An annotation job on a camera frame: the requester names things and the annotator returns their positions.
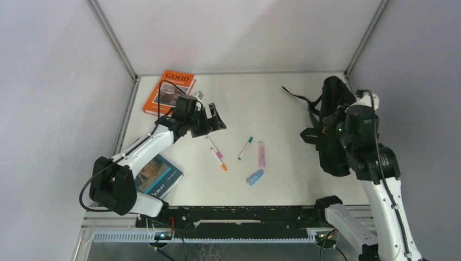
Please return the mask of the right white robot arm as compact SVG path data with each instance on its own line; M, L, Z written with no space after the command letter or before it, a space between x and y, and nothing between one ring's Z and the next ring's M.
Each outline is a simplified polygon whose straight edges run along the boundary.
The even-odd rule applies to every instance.
M376 233L353 217L337 196L316 200L314 219L320 226L333 226L357 252L358 260L423 260L406 217L396 156L378 142L378 107L376 95L359 90L354 103L328 117L325 130L341 143L365 191Z

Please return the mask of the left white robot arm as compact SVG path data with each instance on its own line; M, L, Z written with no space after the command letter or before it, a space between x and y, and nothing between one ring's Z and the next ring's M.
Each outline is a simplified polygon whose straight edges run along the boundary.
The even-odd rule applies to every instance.
M187 133L196 138L226 128L214 103L209 104L208 111L201 104L194 109L182 105L173 108L156 120L151 131L123 152L111 158L99 157L81 192L88 191L89 198L102 205L104 212L140 214L148 216L158 227L165 226L170 219L170 212L165 208L167 204L139 192L135 178L155 156Z

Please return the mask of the black student backpack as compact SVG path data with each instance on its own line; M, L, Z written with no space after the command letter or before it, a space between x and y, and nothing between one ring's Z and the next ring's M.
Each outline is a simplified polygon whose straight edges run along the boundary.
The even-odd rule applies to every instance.
M355 102L354 94L337 76L331 76L324 80L322 93L315 101L301 95L295 95L284 86L282 89L288 94L307 102L310 121L313 126L303 130L300 136L306 144L315 146L323 171L334 177L348 176L350 167L347 162L346 152L334 134L330 135L324 132L326 128L324 119L333 115L338 106L351 105Z

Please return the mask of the orange Good Morning book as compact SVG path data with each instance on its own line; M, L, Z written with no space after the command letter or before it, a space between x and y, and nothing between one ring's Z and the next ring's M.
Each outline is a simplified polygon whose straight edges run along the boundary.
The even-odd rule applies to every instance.
M163 116L176 106L177 98L189 95L196 83L195 75L166 70L153 86L142 110L146 114Z

